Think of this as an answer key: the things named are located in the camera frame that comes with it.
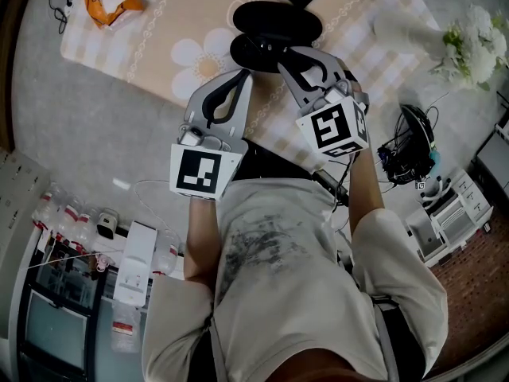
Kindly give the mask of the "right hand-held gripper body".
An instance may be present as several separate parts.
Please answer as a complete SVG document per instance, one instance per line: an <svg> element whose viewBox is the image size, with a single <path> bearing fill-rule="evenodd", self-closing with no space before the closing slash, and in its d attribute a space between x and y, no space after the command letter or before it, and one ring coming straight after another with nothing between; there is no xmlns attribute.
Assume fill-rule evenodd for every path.
<svg viewBox="0 0 509 382"><path fill-rule="evenodd" d="M337 159L369 147L366 110L369 97L350 80L327 88L305 83L295 87L296 125L312 151Z"/></svg>

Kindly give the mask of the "black glasses case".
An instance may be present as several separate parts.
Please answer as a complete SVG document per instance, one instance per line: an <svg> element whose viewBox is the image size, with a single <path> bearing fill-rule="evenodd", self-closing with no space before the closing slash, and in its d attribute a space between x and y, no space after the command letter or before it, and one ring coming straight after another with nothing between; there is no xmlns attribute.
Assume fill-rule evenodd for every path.
<svg viewBox="0 0 509 382"><path fill-rule="evenodd" d="M232 16L240 35L230 45L232 60L242 68L257 72L278 72L278 62L290 62L299 72L311 69L311 64L297 62L298 57L289 52L292 46L308 46L321 35L319 17L296 6L281 2L246 2ZM254 44L257 37L287 41L285 53L278 56L261 55Z"/></svg>

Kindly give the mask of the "person's right forearm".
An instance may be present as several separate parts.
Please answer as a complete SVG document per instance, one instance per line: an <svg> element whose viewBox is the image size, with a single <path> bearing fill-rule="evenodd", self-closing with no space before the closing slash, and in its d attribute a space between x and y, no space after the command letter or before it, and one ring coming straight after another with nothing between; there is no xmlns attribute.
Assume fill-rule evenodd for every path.
<svg viewBox="0 0 509 382"><path fill-rule="evenodd" d="M348 212L351 234L367 214L384 208L373 154L367 148L358 153L350 168Z"/></svg>

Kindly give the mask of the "person's left forearm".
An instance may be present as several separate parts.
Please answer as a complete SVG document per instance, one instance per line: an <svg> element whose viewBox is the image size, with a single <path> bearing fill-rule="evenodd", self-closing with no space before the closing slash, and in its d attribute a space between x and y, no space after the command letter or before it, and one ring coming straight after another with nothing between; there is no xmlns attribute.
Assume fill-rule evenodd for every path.
<svg viewBox="0 0 509 382"><path fill-rule="evenodd" d="M221 249L216 203L192 198L189 203L184 257L185 280L201 283L213 289L216 285Z"/></svg>

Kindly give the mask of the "person's black trousers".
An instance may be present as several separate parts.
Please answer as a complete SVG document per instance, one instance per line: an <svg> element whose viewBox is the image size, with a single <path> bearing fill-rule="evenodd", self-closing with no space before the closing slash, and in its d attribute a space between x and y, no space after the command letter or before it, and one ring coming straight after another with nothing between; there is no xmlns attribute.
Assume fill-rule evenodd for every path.
<svg viewBox="0 0 509 382"><path fill-rule="evenodd" d="M291 178L312 180L312 175L300 166L244 138L248 150L233 181L260 178Z"/></svg>

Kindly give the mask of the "beige checked flower tablecloth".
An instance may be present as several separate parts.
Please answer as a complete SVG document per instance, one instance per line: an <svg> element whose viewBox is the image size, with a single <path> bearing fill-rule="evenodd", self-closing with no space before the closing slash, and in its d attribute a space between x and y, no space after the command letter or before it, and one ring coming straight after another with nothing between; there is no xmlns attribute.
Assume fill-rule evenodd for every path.
<svg viewBox="0 0 509 382"><path fill-rule="evenodd" d="M99 28L85 0L74 0L60 47L64 58L133 84L180 107L212 77L235 69L229 48L233 14L262 0L142 0L144 9L115 30ZM367 123L424 60L379 44L372 30L380 10L395 9L436 27L423 0L313 0L323 30L315 47L342 59L370 97Z"/></svg>

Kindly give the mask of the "white vase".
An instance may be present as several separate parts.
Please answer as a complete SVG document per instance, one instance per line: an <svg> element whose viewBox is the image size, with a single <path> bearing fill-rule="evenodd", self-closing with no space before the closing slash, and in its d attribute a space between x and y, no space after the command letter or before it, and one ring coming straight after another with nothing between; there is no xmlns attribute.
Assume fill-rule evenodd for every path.
<svg viewBox="0 0 509 382"><path fill-rule="evenodd" d="M373 21L373 30L378 43L397 53L423 52L438 59L446 53L443 31L401 10L379 12Z"/></svg>

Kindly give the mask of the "small gray black device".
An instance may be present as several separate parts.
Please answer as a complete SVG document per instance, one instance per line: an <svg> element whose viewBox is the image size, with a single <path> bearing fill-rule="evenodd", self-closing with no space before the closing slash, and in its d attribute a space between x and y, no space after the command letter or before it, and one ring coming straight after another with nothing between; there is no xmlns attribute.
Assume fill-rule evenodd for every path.
<svg viewBox="0 0 509 382"><path fill-rule="evenodd" d="M99 220L96 225L98 234L104 238L113 240L115 238L118 222L118 213L113 209L105 208L99 214Z"/></svg>

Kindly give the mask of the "white cardboard box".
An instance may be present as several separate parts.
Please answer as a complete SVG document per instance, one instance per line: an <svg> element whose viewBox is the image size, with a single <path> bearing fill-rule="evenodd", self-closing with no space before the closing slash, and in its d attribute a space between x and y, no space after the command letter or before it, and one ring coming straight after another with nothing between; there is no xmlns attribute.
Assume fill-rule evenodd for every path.
<svg viewBox="0 0 509 382"><path fill-rule="evenodd" d="M146 304L156 239L156 229L132 222L115 283L115 301L134 307Z"/></svg>

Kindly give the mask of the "pack of clear red-label bottles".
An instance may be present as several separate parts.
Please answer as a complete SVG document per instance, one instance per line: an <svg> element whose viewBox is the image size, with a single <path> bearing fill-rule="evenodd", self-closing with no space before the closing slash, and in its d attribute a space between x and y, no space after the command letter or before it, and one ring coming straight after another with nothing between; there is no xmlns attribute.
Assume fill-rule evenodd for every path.
<svg viewBox="0 0 509 382"><path fill-rule="evenodd" d="M42 193L32 221L43 235L81 255L91 251L96 238L99 209L84 203L55 181Z"/></svg>

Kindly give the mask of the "white flower bouquet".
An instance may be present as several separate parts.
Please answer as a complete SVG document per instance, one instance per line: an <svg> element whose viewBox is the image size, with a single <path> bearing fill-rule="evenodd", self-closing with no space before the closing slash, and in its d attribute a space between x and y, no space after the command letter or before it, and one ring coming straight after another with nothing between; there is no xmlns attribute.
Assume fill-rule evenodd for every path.
<svg viewBox="0 0 509 382"><path fill-rule="evenodd" d="M441 44L445 53L430 73L457 91L488 92L494 72L509 68L509 18L471 5L463 18L449 25Z"/></svg>

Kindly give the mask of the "white storage rack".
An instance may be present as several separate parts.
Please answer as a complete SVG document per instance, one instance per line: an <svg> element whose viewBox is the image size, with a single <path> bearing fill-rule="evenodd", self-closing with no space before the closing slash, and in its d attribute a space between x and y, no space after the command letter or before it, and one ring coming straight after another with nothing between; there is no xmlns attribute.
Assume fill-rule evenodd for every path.
<svg viewBox="0 0 509 382"><path fill-rule="evenodd" d="M406 219L407 234L427 267L463 250L490 220L493 207L465 170L438 176L433 192L420 193L417 211Z"/></svg>

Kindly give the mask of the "person's white t-shirt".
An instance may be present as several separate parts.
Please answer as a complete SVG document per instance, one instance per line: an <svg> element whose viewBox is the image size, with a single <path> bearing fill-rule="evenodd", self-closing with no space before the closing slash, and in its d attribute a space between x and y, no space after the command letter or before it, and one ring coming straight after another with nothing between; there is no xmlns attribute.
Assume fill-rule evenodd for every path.
<svg viewBox="0 0 509 382"><path fill-rule="evenodd" d="M387 369L373 298L402 310L431 369L448 333L447 295L410 250L399 217L376 209L352 236L354 266L337 261L324 214L332 196L304 179L232 182L219 203L216 284L159 275L142 348L146 382L185 382L206 321L215 322L230 382L266 382L306 349L326 349L375 380Z"/></svg>

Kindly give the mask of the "gray drawer cabinet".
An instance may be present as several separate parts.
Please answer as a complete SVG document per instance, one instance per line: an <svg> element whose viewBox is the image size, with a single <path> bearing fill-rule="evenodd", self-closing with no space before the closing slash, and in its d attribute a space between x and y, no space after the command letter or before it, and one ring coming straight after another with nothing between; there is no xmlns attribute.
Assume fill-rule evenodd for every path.
<svg viewBox="0 0 509 382"><path fill-rule="evenodd" d="M18 221L32 212L49 184L49 172L15 150L0 148L0 263L3 261Z"/></svg>

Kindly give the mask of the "brown wooden step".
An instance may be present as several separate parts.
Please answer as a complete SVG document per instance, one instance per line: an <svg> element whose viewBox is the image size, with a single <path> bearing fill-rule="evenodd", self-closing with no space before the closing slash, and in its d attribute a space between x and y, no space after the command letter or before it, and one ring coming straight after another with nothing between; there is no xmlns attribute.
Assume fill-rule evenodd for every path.
<svg viewBox="0 0 509 382"><path fill-rule="evenodd" d="M0 0L0 148L15 149L12 78L17 38L29 0Z"/></svg>

